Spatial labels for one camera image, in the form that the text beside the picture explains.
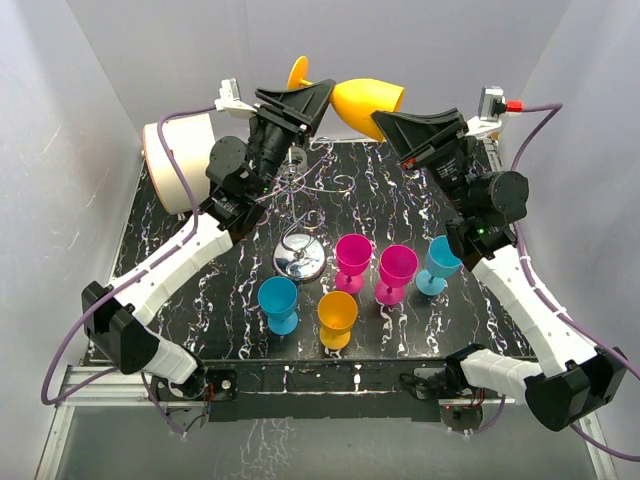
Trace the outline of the pink wine glass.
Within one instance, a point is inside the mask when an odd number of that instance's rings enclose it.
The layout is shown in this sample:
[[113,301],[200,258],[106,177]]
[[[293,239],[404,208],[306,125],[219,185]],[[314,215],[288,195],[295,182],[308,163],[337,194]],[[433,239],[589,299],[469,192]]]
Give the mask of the pink wine glass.
[[412,281],[419,266],[415,251],[405,245],[391,245],[379,259],[380,279],[375,298],[383,305],[395,305],[404,298],[405,287]]
[[361,234],[341,237],[335,247],[338,272],[335,286],[348,294],[358,293],[364,285],[363,274],[373,255],[371,241]]

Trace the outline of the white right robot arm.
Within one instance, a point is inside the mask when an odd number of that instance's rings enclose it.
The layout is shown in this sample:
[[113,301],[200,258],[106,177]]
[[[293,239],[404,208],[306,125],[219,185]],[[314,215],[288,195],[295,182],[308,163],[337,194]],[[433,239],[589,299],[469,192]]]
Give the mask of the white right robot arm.
[[400,166],[425,170],[450,202],[452,253],[497,298],[536,356],[519,360],[471,344],[447,356],[441,375],[447,389],[460,397],[476,389],[512,397],[552,431],[610,403],[628,370],[624,357],[552,310],[513,229],[527,214],[527,178],[498,166],[488,135],[472,130],[456,109],[435,115],[377,110],[372,119]]

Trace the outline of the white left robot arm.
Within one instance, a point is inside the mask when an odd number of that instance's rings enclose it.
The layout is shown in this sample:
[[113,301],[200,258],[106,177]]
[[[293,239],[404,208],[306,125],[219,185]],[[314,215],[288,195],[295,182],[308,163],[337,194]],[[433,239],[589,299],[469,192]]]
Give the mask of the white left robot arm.
[[255,228],[265,211],[260,201],[289,149],[307,145],[316,133],[335,86],[325,79],[284,90],[259,88],[257,107],[225,88],[215,108],[244,111],[248,139],[224,136],[212,144],[205,196],[190,200],[194,212],[181,232],[110,285],[92,282],[82,291],[85,334],[117,370],[161,378],[185,399],[202,395],[207,376],[201,360],[148,325],[189,279]]

